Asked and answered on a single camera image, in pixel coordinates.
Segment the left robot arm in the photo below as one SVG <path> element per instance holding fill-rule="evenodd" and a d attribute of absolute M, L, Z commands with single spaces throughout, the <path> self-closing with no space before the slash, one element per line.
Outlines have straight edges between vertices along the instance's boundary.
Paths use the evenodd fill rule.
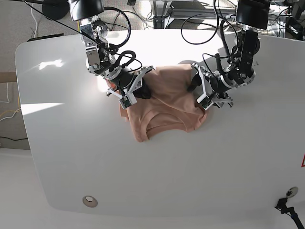
<path fill-rule="evenodd" d="M 220 15 L 215 3 L 213 8 L 217 20 L 215 31 L 220 33 L 226 55 L 212 56 L 216 60 L 214 72 L 207 64 L 199 66 L 193 63 L 191 67 L 196 70 L 196 75 L 187 89 L 193 92 L 197 87 L 202 87 L 203 93 L 197 102 L 204 110 L 208 110 L 211 106 L 221 108 L 224 104 L 232 107 L 233 100 L 227 92 L 249 85 L 254 80 L 256 73 L 252 64 L 254 55 L 260 49 L 258 30 L 267 29 L 270 1 L 240 0 L 238 2 L 235 20 L 242 24 L 243 28 L 235 34 L 235 46 L 231 49 L 228 48 L 224 36 L 224 24 L 228 20 Z"/>

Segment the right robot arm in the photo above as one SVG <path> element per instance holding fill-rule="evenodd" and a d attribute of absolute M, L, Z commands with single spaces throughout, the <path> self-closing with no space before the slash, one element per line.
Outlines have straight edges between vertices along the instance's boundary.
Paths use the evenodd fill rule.
<path fill-rule="evenodd" d="M 68 3 L 72 20 L 80 23 L 88 72 L 106 81 L 109 87 L 107 95 L 117 96 L 123 109 L 136 104 L 138 99 L 150 99 L 151 90 L 144 76 L 153 67 L 140 66 L 131 70 L 129 65 L 137 60 L 136 53 L 130 50 L 118 52 L 127 43 L 132 31 L 125 12 L 115 7 L 105 7 L 101 0 L 70 0 Z M 127 37 L 120 44 L 107 41 L 109 28 L 100 18 L 100 14 L 105 11 L 118 12 L 128 23 Z"/>

